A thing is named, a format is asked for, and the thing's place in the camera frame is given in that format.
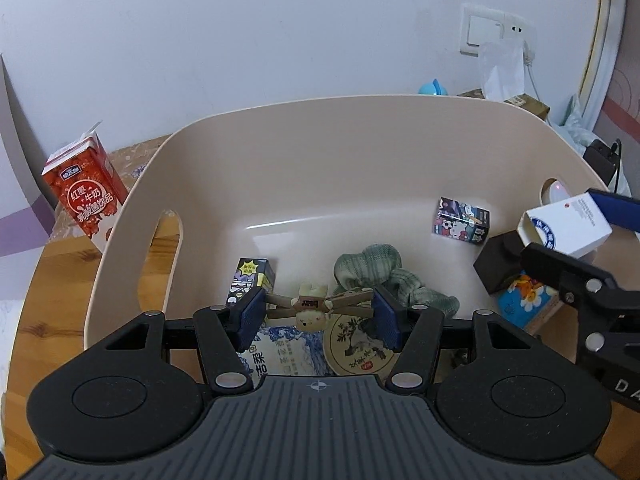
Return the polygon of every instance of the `hello kitty box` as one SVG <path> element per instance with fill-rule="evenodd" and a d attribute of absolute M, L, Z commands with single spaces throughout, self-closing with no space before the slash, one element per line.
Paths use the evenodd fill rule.
<path fill-rule="evenodd" d="M 489 234 L 489 212 L 441 197 L 433 232 L 456 240 L 481 244 Z"/>

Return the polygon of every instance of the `yellow starburst label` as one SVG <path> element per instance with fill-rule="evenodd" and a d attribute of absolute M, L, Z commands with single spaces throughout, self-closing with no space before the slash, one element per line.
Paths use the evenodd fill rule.
<path fill-rule="evenodd" d="M 242 267 L 240 267 L 240 276 L 251 276 L 252 274 L 255 274 L 257 268 L 258 266 L 254 264 L 253 260 L 245 262 L 242 264 Z"/>

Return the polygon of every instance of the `blue round object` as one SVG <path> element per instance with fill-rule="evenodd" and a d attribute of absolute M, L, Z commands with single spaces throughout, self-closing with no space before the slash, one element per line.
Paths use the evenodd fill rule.
<path fill-rule="evenodd" d="M 425 83 L 418 90 L 418 94 L 422 95 L 449 95 L 447 89 L 441 86 L 437 79 L 431 83 Z"/>

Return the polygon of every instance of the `green fabric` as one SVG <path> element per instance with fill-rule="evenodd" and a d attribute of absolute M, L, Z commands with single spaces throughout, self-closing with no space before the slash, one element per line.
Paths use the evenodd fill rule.
<path fill-rule="evenodd" d="M 403 269 L 400 253 L 389 244 L 370 245 L 358 254 L 343 254 L 334 265 L 334 276 L 338 282 L 336 294 L 357 287 L 382 285 L 405 308 L 425 304 L 452 317 L 460 307 L 458 298 L 424 286 L 418 276 Z"/>

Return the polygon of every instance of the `black power adapter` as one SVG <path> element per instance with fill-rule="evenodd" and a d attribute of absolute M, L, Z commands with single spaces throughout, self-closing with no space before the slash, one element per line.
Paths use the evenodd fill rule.
<path fill-rule="evenodd" d="M 593 168 L 602 181 L 608 186 L 620 168 L 622 143 L 619 139 L 611 147 L 599 139 L 594 140 L 584 152 L 582 158 Z"/>

